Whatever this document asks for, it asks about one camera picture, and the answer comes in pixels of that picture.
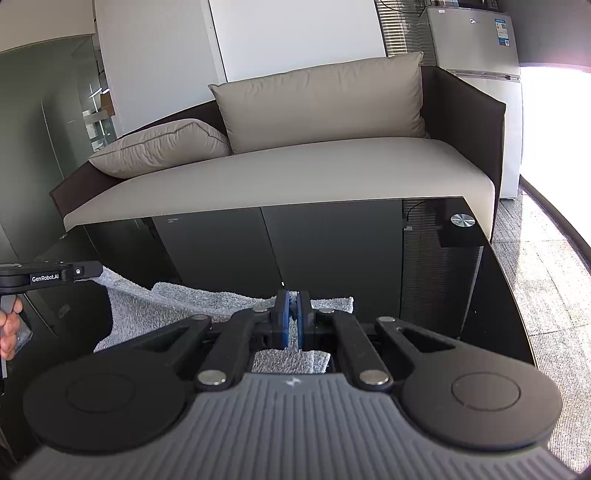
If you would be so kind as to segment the person's left hand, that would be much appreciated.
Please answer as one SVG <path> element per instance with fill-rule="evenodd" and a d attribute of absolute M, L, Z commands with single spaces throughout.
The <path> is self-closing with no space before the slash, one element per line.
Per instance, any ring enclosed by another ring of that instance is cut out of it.
<path fill-rule="evenodd" d="M 22 310 L 22 301 L 16 299 L 9 314 L 6 314 L 3 311 L 0 312 L 1 357 L 6 361 L 12 360 L 15 355 L 17 333 L 21 326 L 19 314 Z"/>

